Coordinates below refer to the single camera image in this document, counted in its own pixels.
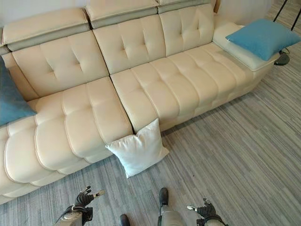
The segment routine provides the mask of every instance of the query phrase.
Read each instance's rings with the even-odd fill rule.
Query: lamp stand
[[[275,22],[279,16],[279,14],[281,13],[281,11],[283,10],[283,7],[285,6],[285,4],[287,3],[287,0],[284,1],[282,7],[280,8],[279,12],[277,13],[275,19],[273,22]],[[295,27],[299,17],[300,17],[300,14],[301,14],[301,8],[300,8],[300,11],[295,19],[295,22],[291,28],[291,31],[293,30],[293,28]],[[278,65],[278,66],[284,66],[284,65],[287,65],[288,62],[290,62],[290,57],[287,53],[283,52],[282,50],[279,52],[280,54],[280,57],[274,62],[274,65]]]

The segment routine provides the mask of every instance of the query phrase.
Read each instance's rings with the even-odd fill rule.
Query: sofa cushion
[[[3,58],[27,101],[109,75],[92,31],[24,48]]]
[[[11,22],[4,26],[3,40],[15,51],[89,29],[83,9],[68,8]]]
[[[165,13],[168,11],[210,3],[210,0],[157,0],[159,3],[158,12]]]
[[[158,117],[165,130],[213,109],[250,91],[265,73],[254,74],[210,43],[111,78],[137,132]]]
[[[123,165],[127,178],[161,161],[169,151],[162,145],[159,119],[137,132],[106,146]]]
[[[109,77],[29,102],[37,115],[0,127],[0,195],[14,198],[111,155],[132,134]]]
[[[254,21],[226,37],[227,40],[269,61],[273,55],[301,41],[284,25],[267,19]]]
[[[93,30],[110,74],[165,56],[158,15]]]
[[[91,0],[86,6],[93,28],[157,14],[155,0]]]
[[[0,57],[0,126],[35,112],[23,100]]]
[[[160,14],[166,56],[212,41],[214,18],[211,4],[182,8]]]

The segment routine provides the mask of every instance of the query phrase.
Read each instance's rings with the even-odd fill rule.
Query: gray striped carpet
[[[290,27],[298,10],[288,2],[279,21]],[[301,35],[301,19],[295,31]],[[156,225],[163,186],[188,226],[197,216],[185,206],[203,197],[231,226],[300,226],[301,43],[289,49],[290,64],[274,67],[252,93],[163,132],[171,152],[159,164],[126,179],[112,156],[1,205],[0,225],[50,226],[91,185],[107,194],[91,205],[88,226],[118,225],[122,213],[133,226]]]

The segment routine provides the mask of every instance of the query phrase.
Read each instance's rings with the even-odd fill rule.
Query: blue pillow
[[[252,22],[226,39],[266,61],[285,47],[301,41],[296,33],[266,19]]]
[[[23,100],[0,56],[0,126],[35,114]]]

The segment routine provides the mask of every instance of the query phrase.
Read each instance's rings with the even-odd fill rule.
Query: headrest
[[[0,56],[9,52],[8,47],[2,43],[2,30],[3,28],[0,27]]]
[[[4,26],[3,41],[12,51],[88,31],[81,8],[68,8],[31,16]]]
[[[180,8],[211,3],[211,0],[156,0],[156,1],[159,3],[158,13],[165,13]]]
[[[94,29],[158,13],[155,0],[91,0],[86,6]]]

